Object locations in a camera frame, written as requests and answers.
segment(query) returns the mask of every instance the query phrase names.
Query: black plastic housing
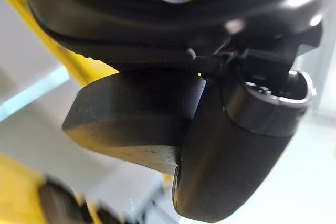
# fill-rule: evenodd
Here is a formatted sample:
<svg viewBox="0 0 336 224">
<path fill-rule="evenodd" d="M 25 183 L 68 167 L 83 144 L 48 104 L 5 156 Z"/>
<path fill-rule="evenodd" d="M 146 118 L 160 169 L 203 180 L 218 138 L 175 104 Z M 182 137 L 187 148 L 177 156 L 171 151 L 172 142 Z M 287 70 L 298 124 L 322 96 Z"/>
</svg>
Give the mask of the black plastic housing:
<svg viewBox="0 0 336 224">
<path fill-rule="evenodd" d="M 213 53 L 229 37 L 245 41 L 286 36 L 309 28 L 329 0 L 309 0 L 297 7 L 287 0 L 195 0 L 172 5 L 151 0 L 28 0 L 44 30 L 68 49 L 104 62 L 138 61 L 189 48 Z M 232 34 L 231 21 L 241 29 Z"/>
<path fill-rule="evenodd" d="M 237 68 L 208 82 L 175 173 L 176 211 L 217 222 L 258 188 L 289 143 L 313 95 L 311 79 L 291 71 L 284 96 L 251 89 Z"/>
<path fill-rule="evenodd" d="M 173 175 L 205 83 L 173 69 L 114 74 L 79 91 L 62 128 L 84 148 Z"/>
</svg>

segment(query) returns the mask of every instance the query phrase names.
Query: yellow metal bar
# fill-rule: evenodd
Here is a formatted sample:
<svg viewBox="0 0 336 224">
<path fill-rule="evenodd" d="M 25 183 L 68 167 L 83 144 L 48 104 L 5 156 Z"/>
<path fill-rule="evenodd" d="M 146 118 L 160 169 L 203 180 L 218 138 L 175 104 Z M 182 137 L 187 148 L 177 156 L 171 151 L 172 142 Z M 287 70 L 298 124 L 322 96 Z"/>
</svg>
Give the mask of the yellow metal bar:
<svg viewBox="0 0 336 224">
<path fill-rule="evenodd" d="M 117 73 L 117 71 L 101 61 L 85 58 L 52 41 L 37 25 L 32 17 L 26 0 L 7 0 L 16 13 L 25 21 L 39 40 L 67 68 L 77 82 L 85 86 L 102 77 Z"/>
<path fill-rule="evenodd" d="M 0 152 L 0 178 L 0 224 L 48 223 L 39 203 L 38 188 L 45 183 L 40 175 Z M 93 223 L 101 224 L 96 206 L 87 204 Z"/>
</svg>

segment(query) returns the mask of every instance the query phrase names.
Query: blurry background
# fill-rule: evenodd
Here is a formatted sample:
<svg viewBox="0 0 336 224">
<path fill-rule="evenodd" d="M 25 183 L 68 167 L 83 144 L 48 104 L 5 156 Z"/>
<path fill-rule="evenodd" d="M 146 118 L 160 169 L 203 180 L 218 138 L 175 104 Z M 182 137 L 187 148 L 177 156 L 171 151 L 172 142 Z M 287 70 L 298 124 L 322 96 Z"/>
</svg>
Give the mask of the blurry background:
<svg viewBox="0 0 336 224">
<path fill-rule="evenodd" d="M 61 179 L 89 199 L 133 215 L 161 186 L 160 173 L 81 149 L 61 131 L 79 90 L 5 0 L 0 0 L 0 152 Z M 297 58 L 317 88 L 313 108 L 249 201 L 225 223 L 336 223 L 336 5 L 321 47 Z M 148 223 L 194 223 L 168 192 Z"/>
</svg>

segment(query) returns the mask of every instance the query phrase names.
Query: black plastic part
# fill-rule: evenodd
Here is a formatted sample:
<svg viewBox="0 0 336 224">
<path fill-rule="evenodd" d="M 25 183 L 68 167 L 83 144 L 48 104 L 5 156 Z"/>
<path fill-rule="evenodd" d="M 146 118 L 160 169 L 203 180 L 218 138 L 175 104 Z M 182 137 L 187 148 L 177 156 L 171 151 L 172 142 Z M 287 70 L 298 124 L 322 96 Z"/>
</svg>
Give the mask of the black plastic part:
<svg viewBox="0 0 336 224">
<path fill-rule="evenodd" d="M 148 68 L 175 68 L 190 71 L 192 73 L 214 73 L 220 71 L 221 57 L 196 57 L 193 61 L 179 62 L 146 62 L 146 63 L 113 63 L 107 61 L 107 64 L 115 69 L 122 71 L 131 71 Z"/>
<path fill-rule="evenodd" d="M 100 207 L 97 210 L 97 216 L 101 224 L 120 224 L 120 221 L 109 210 L 104 207 Z"/>
<path fill-rule="evenodd" d="M 254 134 L 237 126 L 226 114 L 220 92 L 217 84 L 205 87 L 175 176 L 176 211 L 204 222 L 220 221 L 236 211 L 291 138 Z"/>
<path fill-rule="evenodd" d="M 246 86 L 238 69 L 229 69 L 221 85 L 223 106 L 229 118 L 255 134 L 293 135 L 314 96 L 309 76 L 294 73 L 287 71 L 287 80 L 280 93 L 267 95 L 258 92 L 258 88 L 254 90 Z"/>
<path fill-rule="evenodd" d="M 267 86 L 273 93 L 279 93 L 286 83 L 288 71 L 298 55 L 300 46 L 309 45 L 316 48 L 320 45 L 321 37 L 320 23 L 307 31 L 286 38 L 269 38 L 250 45 L 240 45 L 239 47 L 247 48 L 243 53 L 244 62 L 240 71 L 246 81 Z"/>
<path fill-rule="evenodd" d="M 63 47 L 94 60 L 115 66 L 122 64 L 163 64 L 184 63 L 191 64 L 196 57 L 193 49 L 187 47 L 148 47 L 106 41 L 83 41 L 61 36 L 45 27 L 37 17 L 36 22 L 43 31 Z"/>
<path fill-rule="evenodd" d="M 298 8 L 284 6 L 286 0 L 199 0 L 182 5 L 150 0 L 28 1 L 40 24 L 68 39 L 61 44 L 98 59 L 108 49 L 105 57 L 113 62 L 114 57 L 117 61 L 134 54 L 130 50 L 119 55 L 122 50 L 111 49 L 120 45 L 182 51 L 201 46 L 214 51 L 229 35 L 226 22 L 235 19 L 244 25 L 234 38 L 248 42 L 286 37 L 307 30 L 312 17 L 323 14 L 330 0 L 311 0 Z"/>
<path fill-rule="evenodd" d="M 79 91 L 62 128 L 84 148 L 173 175 L 205 83 L 174 69 L 114 74 Z"/>
<path fill-rule="evenodd" d="M 59 182 L 48 179 L 38 188 L 43 214 L 49 224 L 91 224 L 93 219 L 84 204 L 80 207 L 73 192 Z"/>
</svg>

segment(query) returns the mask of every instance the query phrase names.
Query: yellow frame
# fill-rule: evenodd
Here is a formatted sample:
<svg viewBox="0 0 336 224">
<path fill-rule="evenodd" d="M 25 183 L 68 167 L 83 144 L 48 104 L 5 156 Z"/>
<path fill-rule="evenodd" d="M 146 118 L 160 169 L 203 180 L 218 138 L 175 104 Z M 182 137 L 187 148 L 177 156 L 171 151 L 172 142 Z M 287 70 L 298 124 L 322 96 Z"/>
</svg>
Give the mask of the yellow frame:
<svg viewBox="0 0 336 224">
<path fill-rule="evenodd" d="M 70 75 L 82 86 L 102 77 L 117 73 L 105 63 L 78 55 L 52 41 L 37 25 L 26 0 L 7 0 L 26 25 L 34 32 L 49 51 L 67 68 Z"/>
</svg>

